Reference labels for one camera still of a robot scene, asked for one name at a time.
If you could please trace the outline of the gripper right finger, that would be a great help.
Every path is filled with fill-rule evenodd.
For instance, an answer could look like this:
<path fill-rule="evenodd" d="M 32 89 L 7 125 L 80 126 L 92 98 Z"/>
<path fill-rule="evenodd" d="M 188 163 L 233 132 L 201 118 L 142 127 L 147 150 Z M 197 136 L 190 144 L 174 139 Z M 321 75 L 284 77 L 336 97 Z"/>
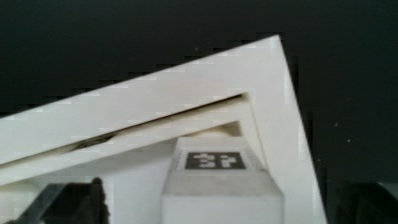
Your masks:
<path fill-rule="evenodd" d="M 398 182 L 345 182 L 336 194 L 336 224 L 398 224 Z"/>

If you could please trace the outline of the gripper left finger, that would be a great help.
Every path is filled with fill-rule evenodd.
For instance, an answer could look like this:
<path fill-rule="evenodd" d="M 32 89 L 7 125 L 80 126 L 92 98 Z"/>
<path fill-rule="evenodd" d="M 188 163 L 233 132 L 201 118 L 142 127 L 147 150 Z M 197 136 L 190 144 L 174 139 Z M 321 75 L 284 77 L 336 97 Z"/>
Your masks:
<path fill-rule="evenodd" d="M 51 183 L 9 224 L 110 224 L 103 181 Z"/>

